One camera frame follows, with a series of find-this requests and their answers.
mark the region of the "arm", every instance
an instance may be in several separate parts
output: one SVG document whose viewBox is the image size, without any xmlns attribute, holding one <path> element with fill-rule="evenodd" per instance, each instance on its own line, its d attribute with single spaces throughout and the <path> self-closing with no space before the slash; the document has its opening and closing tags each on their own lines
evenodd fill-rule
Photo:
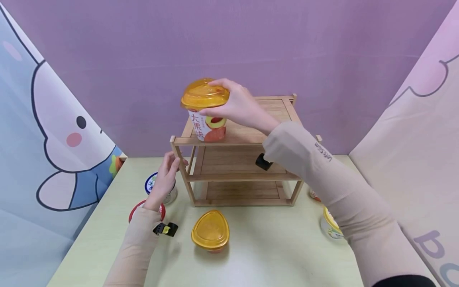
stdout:
<svg viewBox="0 0 459 287">
<path fill-rule="evenodd" d="M 160 222 L 158 212 L 137 208 L 104 287 L 144 285 L 148 264 L 159 237 L 152 231 Z"/>
<path fill-rule="evenodd" d="M 175 184 L 180 159 L 173 152 L 164 155 L 155 185 L 143 207 L 137 208 L 124 236 L 118 255 L 105 279 L 104 287 L 142 287 L 148 265 L 158 242 L 153 229 L 161 222 L 161 203 Z"/>
<path fill-rule="evenodd" d="M 365 286 L 377 282 L 378 286 L 395 286 L 390 280 L 406 279 L 398 275 L 425 275 L 425 266 L 389 206 L 364 179 L 333 157 L 325 158 L 319 149 L 328 151 L 302 126 L 293 122 L 280 124 L 246 88 L 228 79 L 209 85 L 227 88 L 229 100 L 223 106 L 201 110 L 201 114 L 228 118 L 268 135 L 263 143 L 265 158 L 303 178 L 328 207 L 354 251 Z M 427 285 L 414 281 L 408 285 L 434 286 L 427 278 L 421 280 L 427 280 Z"/>
</svg>

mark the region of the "red lid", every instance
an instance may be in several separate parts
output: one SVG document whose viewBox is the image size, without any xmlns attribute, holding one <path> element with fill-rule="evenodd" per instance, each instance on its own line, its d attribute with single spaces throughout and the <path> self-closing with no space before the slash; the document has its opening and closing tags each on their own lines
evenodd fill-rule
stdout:
<svg viewBox="0 0 459 287">
<path fill-rule="evenodd" d="M 142 200 L 139 202 L 134 208 L 132 209 L 131 213 L 129 214 L 129 220 L 128 222 L 131 222 L 132 216 L 134 215 L 135 210 L 142 204 L 145 203 L 146 200 Z M 159 213 L 161 213 L 161 221 L 164 220 L 164 217 L 166 216 L 166 208 L 164 207 L 164 204 L 161 203 L 161 206 L 159 207 Z"/>
</svg>

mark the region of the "hand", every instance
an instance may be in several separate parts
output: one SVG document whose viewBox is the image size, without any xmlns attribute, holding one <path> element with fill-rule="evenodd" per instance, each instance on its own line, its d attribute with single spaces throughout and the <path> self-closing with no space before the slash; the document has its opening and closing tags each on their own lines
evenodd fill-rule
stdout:
<svg viewBox="0 0 459 287">
<path fill-rule="evenodd" d="M 279 125 L 279 121 L 263 110 L 247 88 L 228 79 L 215 80 L 209 85 L 227 88 L 229 99 L 222 106 L 201 110 L 201 115 L 227 118 L 237 124 L 257 129 L 265 135 L 269 135 Z"/>
<path fill-rule="evenodd" d="M 188 161 L 183 160 L 184 165 L 188 165 Z M 150 195 L 145 201 L 143 208 L 159 211 L 161 203 L 164 201 L 168 193 L 172 190 L 175 184 L 175 174 L 179 170 L 180 158 L 176 158 L 174 152 L 168 152 L 164 155 L 161 165 L 159 166 L 158 174 L 156 175 L 155 184 L 150 192 Z"/>
</svg>

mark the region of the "wooden shelf tier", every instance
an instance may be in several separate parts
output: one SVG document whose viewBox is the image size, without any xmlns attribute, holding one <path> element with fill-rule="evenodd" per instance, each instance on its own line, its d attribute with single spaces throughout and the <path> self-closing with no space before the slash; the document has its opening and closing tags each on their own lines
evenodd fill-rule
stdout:
<svg viewBox="0 0 459 287">
<path fill-rule="evenodd" d="M 291 205 L 282 181 L 199 182 L 193 191 L 196 206 Z"/>
<path fill-rule="evenodd" d="M 258 103 L 279 121 L 301 124 L 291 96 L 256 97 Z M 171 137 L 176 157 L 182 157 L 180 146 L 193 146 L 190 164 L 180 165 L 180 173 L 193 206 L 288 205 L 295 204 L 303 181 L 283 167 L 273 164 L 268 171 L 255 165 L 266 136 L 261 132 L 226 122 L 222 141 L 200 141 L 188 119 L 181 137 Z M 291 198 L 286 198 L 283 181 L 297 184 Z"/>
<path fill-rule="evenodd" d="M 262 146 L 199 146 L 189 181 L 282 181 L 300 180 L 274 163 L 268 171 L 255 165 Z"/>
</svg>

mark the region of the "pink cheek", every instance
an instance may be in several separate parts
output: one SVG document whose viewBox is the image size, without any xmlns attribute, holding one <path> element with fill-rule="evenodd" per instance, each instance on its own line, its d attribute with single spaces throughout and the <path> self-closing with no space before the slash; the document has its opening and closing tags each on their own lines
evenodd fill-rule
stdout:
<svg viewBox="0 0 459 287">
<path fill-rule="evenodd" d="M 71 133 L 67 137 L 67 145 L 69 147 L 76 147 L 81 143 L 81 135 L 79 133 Z"/>
</svg>

